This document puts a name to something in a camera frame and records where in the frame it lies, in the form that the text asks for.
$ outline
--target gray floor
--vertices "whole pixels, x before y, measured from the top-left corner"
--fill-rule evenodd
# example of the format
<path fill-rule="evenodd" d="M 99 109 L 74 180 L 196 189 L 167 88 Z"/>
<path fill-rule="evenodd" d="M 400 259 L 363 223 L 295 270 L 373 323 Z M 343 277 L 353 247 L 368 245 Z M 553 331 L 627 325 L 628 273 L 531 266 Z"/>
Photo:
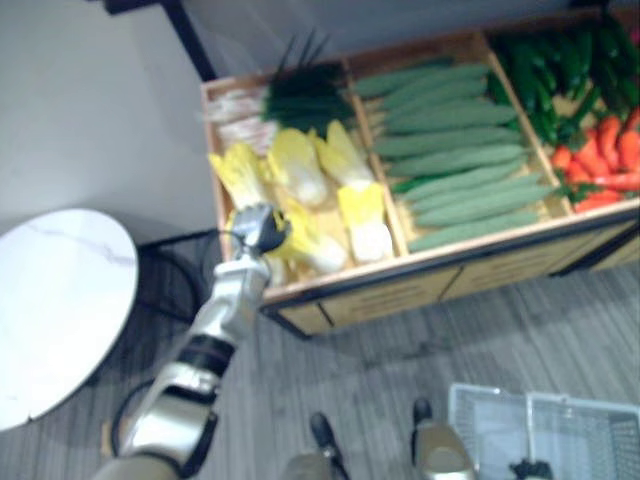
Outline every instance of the gray floor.
<path fill-rule="evenodd" d="M 205 247 L 180 250 L 195 258 Z M 173 270 L 145 272 L 141 298 L 189 306 Z M 0 476 L 90 478 L 104 461 L 101 424 L 157 371 L 184 328 L 135 307 L 87 385 L 43 418 L 0 433 Z M 309 342 L 262 319 L 225 379 L 221 423 L 198 478 L 277 479 L 312 446 L 307 419 L 322 410 L 353 480 L 417 479 L 408 466 L 411 403 L 427 395 L 445 418 L 452 382 L 640 403 L 640 265 L 536 279 Z"/>

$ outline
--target orange carrot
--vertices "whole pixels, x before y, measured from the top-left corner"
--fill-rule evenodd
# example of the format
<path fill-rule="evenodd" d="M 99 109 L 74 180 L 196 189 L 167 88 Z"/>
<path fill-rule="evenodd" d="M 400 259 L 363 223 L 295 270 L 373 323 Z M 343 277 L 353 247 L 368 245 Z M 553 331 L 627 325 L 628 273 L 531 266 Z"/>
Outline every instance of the orange carrot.
<path fill-rule="evenodd" d="M 569 168 L 567 169 L 567 179 L 569 183 L 590 183 L 591 177 L 587 173 L 587 171 L 582 168 L 582 165 L 578 162 L 571 162 L 569 164 Z"/>
<path fill-rule="evenodd" d="M 620 119 L 615 115 L 606 117 L 602 122 L 600 122 L 600 125 L 598 125 L 598 149 L 611 172 L 617 172 L 619 169 L 616 139 L 618 138 L 620 127 Z"/>
<path fill-rule="evenodd" d="M 564 145 L 559 145 L 558 148 L 556 148 L 556 151 L 553 152 L 551 163 L 554 167 L 559 168 L 566 173 L 569 169 L 569 164 L 571 163 L 571 150 Z"/>
<path fill-rule="evenodd" d="M 635 192 L 640 190 L 640 171 L 595 177 L 593 183 L 613 190 Z"/>
<path fill-rule="evenodd" d="M 631 172 L 640 171 L 640 133 L 627 130 L 618 139 L 620 164 Z"/>
<path fill-rule="evenodd" d="M 613 200 L 614 202 L 619 202 L 624 196 L 616 190 L 606 189 L 600 192 L 591 192 L 587 195 L 587 198 L 593 201 Z"/>
<path fill-rule="evenodd" d="M 623 130 L 638 130 L 638 128 L 640 128 L 640 107 L 635 107 L 624 122 Z"/>
<path fill-rule="evenodd" d="M 598 152 L 596 131 L 593 129 L 587 130 L 587 138 L 587 143 L 573 154 L 573 159 L 580 163 L 591 176 L 601 177 L 608 175 L 610 173 L 609 167 Z"/>
<path fill-rule="evenodd" d="M 593 200 L 591 198 L 587 198 L 581 202 L 576 203 L 573 206 L 573 209 L 576 211 L 576 213 L 582 213 L 593 210 L 594 208 L 606 207 L 607 205 L 611 205 L 614 203 L 616 203 L 615 200 Z"/>

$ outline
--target marble tabletop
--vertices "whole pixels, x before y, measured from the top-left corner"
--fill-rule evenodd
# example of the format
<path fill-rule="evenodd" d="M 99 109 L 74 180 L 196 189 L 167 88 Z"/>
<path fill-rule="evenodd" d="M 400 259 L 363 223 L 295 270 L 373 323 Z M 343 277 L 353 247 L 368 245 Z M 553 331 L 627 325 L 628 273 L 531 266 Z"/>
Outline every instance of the marble tabletop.
<path fill-rule="evenodd" d="M 0 430 L 72 394 L 118 338 L 138 282 L 111 217 L 63 210 L 0 236 Z"/>

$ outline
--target wooden divider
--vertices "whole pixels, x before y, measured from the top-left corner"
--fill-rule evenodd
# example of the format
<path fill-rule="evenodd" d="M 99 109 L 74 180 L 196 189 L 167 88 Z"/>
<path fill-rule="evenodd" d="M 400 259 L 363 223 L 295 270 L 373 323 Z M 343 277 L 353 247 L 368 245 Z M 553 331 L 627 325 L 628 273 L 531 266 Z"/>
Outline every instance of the wooden divider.
<path fill-rule="evenodd" d="M 396 254 L 398 256 L 409 255 L 409 249 L 407 248 L 407 241 L 402 230 L 400 217 L 398 216 L 398 210 L 396 208 L 395 201 L 393 200 L 393 195 L 391 195 L 389 182 L 387 181 L 387 176 L 384 173 L 384 168 L 382 167 L 380 157 L 373 151 L 373 135 L 371 134 L 371 126 L 369 125 L 369 119 L 367 117 L 367 113 L 365 112 L 362 99 L 353 88 L 353 75 L 351 73 L 351 69 L 349 67 L 349 62 L 347 59 L 343 60 L 343 66 L 347 77 L 349 99 L 351 100 L 351 104 L 353 105 L 356 113 L 356 119 L 358 120 L 358 126 L 360 127 L 362 140 L 364 141 L 364 146 L 367 149 L 369 164 L 371 165 L 371 169 L 373 170 L 373 174 L 375 175 L 376 180 L 382 185 L 387 226 L 391 231 L 391 237 L 393 238 L 393 244 Z"/>

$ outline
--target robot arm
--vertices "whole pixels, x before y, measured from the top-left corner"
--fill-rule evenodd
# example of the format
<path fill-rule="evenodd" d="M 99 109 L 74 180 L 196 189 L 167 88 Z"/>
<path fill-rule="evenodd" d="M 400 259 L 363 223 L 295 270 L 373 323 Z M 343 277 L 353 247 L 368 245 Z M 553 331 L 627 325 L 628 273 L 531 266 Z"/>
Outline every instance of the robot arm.
<path fill-rule="evenodd" d="M 95 480 L 173 480 L 195 475 L 216 428 L 213 407 L 231 357 L 251 331 L 269 269 L 261 255 L 281 245 L 288 224 L 259 205 L 236 215 L 231 232 L 242 242 L 234 260 L 215 269 L 202 306 L 177 357 L 165 365 L 133 416 L 120 457 Z"/>

